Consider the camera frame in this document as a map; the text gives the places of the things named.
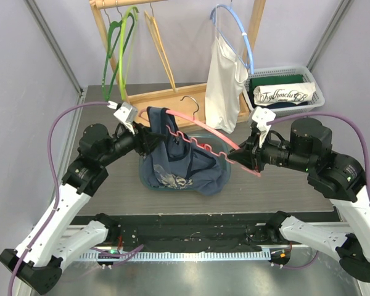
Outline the lime green hanger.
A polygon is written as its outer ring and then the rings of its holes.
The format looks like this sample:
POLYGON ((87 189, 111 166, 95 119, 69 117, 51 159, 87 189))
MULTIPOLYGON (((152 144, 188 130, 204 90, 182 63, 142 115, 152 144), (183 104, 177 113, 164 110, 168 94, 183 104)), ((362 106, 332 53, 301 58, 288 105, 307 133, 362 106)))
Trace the lime green hanger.
POLYGON ((129 102, 126 91, 126 80, 128 71, 130 69, 130 61, 132 57, 132 50, 134 44, 133 30, 137 30, 139 19, 139 9, 136 6, 128 8, 121 20, 119 48, 118 48, 118 86, 120 90, 121 99, 124 102, 129 102), (130 53, 128 54, 128 61, 125 61, 125 51, 130 42, 130 53))

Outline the dark green hanger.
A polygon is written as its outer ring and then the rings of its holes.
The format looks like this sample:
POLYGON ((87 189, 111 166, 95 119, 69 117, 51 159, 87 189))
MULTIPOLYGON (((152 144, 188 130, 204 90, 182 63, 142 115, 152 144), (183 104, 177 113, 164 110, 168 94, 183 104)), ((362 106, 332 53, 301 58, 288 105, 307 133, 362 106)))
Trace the dark green hanger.
POLYGON ((126 76, 122 74, 123 66, 120 62, 137 25, 138 12, 136 7, 130 7, 124 15, 120 14, 120 20, 111 22, 107 17, 109 29, 105 42, 107 49, 101 83, 102 95, 106 102, 111 98, 114 82, 120 91, 125 90, 126 76))

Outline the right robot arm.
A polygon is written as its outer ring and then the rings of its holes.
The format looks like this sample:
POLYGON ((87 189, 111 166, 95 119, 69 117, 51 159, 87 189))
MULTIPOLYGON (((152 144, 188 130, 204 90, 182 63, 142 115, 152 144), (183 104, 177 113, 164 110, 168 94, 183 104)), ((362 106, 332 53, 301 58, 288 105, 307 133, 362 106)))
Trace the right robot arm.
POLYGON ((269 131, 260 144, 261 131, 250 136, 228 158, 260 173, 275 165, 307 174, 308 184, 328 199, 345 218, 351 232, 335 232, 306 223, 283 211, 266 222, 272 243, 305 244, 339 262, 353 278, 370 283, 370 201, 366 172, 355 158, 332 149, 332 131, 310 117, 296 119, 285 140, 269 131))

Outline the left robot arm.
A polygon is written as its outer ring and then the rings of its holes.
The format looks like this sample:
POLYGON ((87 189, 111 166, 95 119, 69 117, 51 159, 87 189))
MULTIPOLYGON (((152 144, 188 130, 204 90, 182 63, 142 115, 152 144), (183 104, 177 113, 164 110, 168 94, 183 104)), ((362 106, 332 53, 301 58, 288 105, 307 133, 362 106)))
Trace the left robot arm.
POLYGON ((107 166, 131 151, 149 155, 167 138, 139 123, 128 131, 117 125, 113 135, 100 123, 88 126, 79 141, 78 156, 69 165, 56 196, 31 233, 15 249, 4 249, 0 262, 40 295, 48 293, 65 269, 98 244, 114 245, 120 226, 108 215, 97 214, 68 239, 61 237, 77 213, 108 177, 107 166))

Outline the pink hanger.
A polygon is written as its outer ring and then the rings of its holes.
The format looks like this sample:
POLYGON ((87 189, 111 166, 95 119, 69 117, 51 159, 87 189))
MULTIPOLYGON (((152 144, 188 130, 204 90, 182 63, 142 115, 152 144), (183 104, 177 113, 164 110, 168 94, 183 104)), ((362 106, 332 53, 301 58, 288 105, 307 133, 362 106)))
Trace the pink hanger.
MULTIPOLYGON (((197 120, 195 118, 195 115, 196 113, 200 110, 200 105, 199 103, 197 102, 197 100, 192 97, 192 96, 183 96, 180 101, 183 101, 185 98, 189 98, 191 99, 195 104, 196 104, 196 110, 193 111, 192 113, 192 117, 188 116, 188 115, 185 115, 181 112, 177 112, 177 111, 174 111, 172 109, 167 109, 166 110, 166 113, 169 114, 169 115, 173 115, 174 117, 179 117, 179 118, 182 118, 188 122, 191 122, 193 124, 195 124, 196 126, 198 127, 201 127, 203 130, 205 131, 208 131, 210 134, 216 136, 217 138, 221 139, 224 143, 228 144, 230 147, 232 147, 234 150, 238 150, 239 149, 239 146, 237 144, 235 144, 232 140, 230 140, 228 137, 226 137, 224 134, 222 134, 221 132, 209 127, 208 125, 206 125, 205 123, 201 122, 200 120, 197 120)), ((177 131, 177 132, 174 132, 169 126, 167 126, 167 129, 169 131, 169 133, 172 135, 172 136, 176 136, 176 137, 182 137, 186 142, 188 143, 194 143, 198 148, 201 148, 203 150, 206 150, 207 152, 211 153, 212 155, 216 156, 216 157, 223 157, 224 160, 231 164, 231 165, 234 165, 234 164, 238 164, 244 171, 260 178, 261 177, 261 174, 259 172, 256 172, 254 170, 251 170, 251 169, 248 169, 246 168, 245 166, 243 165, 240 165, 238 162, 235 162, 233 160, 230 160, 228 158, 228 153, 227 152, 223 152, 223 151, 219 151, 218 153, 214 152, 213 151, 213 148, 211 146, 209 146, 208 144, 204 144, 204 145, 201 145, 199 144, 198 140, 196 140, 195 137, 189 137, 189 139, 186 139, 184 137, 184 133, 182 131, 177 131)))

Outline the navy tank top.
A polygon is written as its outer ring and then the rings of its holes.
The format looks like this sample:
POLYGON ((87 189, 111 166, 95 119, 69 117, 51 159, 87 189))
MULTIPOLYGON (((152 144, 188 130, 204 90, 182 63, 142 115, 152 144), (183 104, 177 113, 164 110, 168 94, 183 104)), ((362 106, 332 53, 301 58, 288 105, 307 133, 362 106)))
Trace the navy tank top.
POLYGON ((196 146, 181 134, 175 117, 166 108, 146 109, 152 132, 165 136, 157 148, 140 159, 140 179, 146 187, 163 191, 196 191, 202 195, 221 192, 229 180, 219 157, 196 146))

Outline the yellow wooden hanger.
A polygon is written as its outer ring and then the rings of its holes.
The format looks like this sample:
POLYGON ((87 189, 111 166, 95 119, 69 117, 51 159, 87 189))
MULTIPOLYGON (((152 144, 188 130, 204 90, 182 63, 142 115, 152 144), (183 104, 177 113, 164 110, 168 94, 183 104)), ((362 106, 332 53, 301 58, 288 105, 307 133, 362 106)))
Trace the yellow wooden hanger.
POLYGON ((150 15, 147 11, 144 12, 144 18, 146 20, 146 25, 148 27, 148 30, 149 30, 151 38, 154 42, 155 48, 156 48, 156 50, 158 52, 158 55, 160 57, 160 60, 162 62, 162 65, 163 65, 163 68, 164 68, 165 73, 167 75, 170 86, 171 86, 172 90, 176 93, 177 92, 177 87, 176 87, 175 79, 174 79, 174 76, 173 76, 172 69, 170 67, 170 63, 168 61, 168 57, 167 57, 164 45, 162 43, 162 39, 161 39, 161 36, 160 36, 160 31, 159 31, 159 28, 158 28, 156 18, 154 16, 154 10, 153 10, 151 2, 149 3, 149 6, 150 6, 150 10, 151 10, 152 15, 150 15))

